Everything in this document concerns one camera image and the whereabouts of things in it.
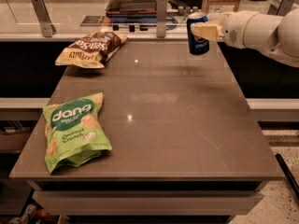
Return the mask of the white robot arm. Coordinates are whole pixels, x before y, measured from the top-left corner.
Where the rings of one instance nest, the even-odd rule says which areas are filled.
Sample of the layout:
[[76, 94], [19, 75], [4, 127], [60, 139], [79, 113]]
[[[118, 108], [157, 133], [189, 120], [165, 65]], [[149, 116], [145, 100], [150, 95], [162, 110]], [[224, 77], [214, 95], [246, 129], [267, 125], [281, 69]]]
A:
[[191, 25], [194, 35], [223, 41], [237, 49], [254, 49], [263, 56], [299, 67], [299, 9], [285, 16], [258, 11], [210, 13], [206, 22]]

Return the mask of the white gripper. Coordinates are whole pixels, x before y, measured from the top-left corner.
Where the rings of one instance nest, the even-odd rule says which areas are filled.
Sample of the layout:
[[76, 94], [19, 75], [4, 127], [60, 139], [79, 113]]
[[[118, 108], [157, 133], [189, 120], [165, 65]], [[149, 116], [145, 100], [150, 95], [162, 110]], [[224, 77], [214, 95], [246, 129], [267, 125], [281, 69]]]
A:
[[243, 49], [244, 34], [249, 20], [254, 16], [251, 11], [208, 13], [207, 22], [191, 25], [193, 35], [209, 41], [223, 41], [229, 47]]

